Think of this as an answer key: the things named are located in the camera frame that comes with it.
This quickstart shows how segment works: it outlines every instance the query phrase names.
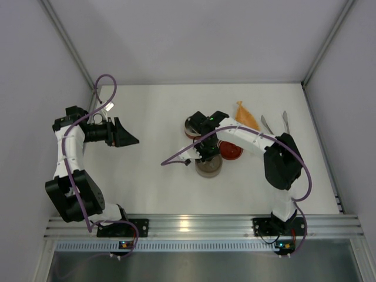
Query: orange plastic bag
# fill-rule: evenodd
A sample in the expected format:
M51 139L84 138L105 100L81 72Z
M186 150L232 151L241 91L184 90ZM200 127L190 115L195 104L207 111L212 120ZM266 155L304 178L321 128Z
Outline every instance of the orange plastic bag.
M238 101L236 103L239 105L239 108L237 110L235 120L250 128L260 131L260 127L257 124L253 115L245 107L243 107L242 105L243 102Z

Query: red petri dish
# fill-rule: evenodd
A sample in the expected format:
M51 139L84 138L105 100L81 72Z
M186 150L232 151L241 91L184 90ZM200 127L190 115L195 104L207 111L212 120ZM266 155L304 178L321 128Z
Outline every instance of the red petri dish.
M218 147L222 158L225 160L236 160L243 153L243 149L241 147L226 141L219 142Z

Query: led light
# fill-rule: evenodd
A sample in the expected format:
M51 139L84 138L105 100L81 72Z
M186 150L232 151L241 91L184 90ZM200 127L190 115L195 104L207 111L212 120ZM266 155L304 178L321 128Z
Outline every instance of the led light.
M105 106L105 111L106 112L109 112L113 107L114 107L114 103L112 103L112 102L109 102L108 104L107 104L107 106Z
M180 227L189 227L189 222L187 220L182 220L180 222Z

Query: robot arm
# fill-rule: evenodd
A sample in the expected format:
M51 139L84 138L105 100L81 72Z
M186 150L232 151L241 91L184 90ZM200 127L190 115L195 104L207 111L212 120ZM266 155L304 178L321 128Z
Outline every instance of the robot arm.
M105 219L119 219L123 217L121 207L108 205L106 207L103 194L93 179L83 167L83 144L86 142L105 141L108 146L124 147L139 143L121 125L119 118L105 116L100 124L88 123L88 119L76 125L69 134L64 137L70 125L86 115L87 112L77 106L65 109L66 116L56 119L52 126L58 140L58 163L53 180L46 182L46 192L55 205L61 217L66 222L81 221L83 214L77 198L71 188L68 172L64 164L67 158L73 179L85 205L88 216L101 214ZM66 157L62 153L62 141L65 140Z
M260 136L260 133L254 129L251 129L254 133L238 129L237 127L249 127L236 122L227 114L219 111L208 118L202 113L196 112L191 116L189 125L201 136L224 127L235 126L235 128L220 130L211 135L195 145L194 149L180 154L178 156L180 160L187 165L190 163L189 159L196 159L200 162L211 160L220 153L217 147L219 140L230 142L254 153L264 160L265 177L276 188L274 189L272 218L275 217L277 224L282 223L282 225L289 224L289 222L294 220L297 211L289 190L293 181L300 176L302 165L291 153L278 143ZM283 133L279 137L269 136L283 142L300 156L297 146L290 135Z

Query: black mounting bracket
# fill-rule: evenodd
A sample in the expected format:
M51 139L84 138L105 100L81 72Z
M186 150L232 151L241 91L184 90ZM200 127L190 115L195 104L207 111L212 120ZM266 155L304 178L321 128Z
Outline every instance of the black mounting bracket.
M139 230L140 238L146 238L149 233L149 219L129 219ZM107 226L99 226L96 236L98 238L128 238L134 237L135 231L128 224L112 223Z
M304 220L302 217L295 217L293 221L284 229L277 229L272 217L256 217L252 219L254 235L256 237L277 237L277 236L291 236L291 231L294 229L296 236L303 236L305 231Z

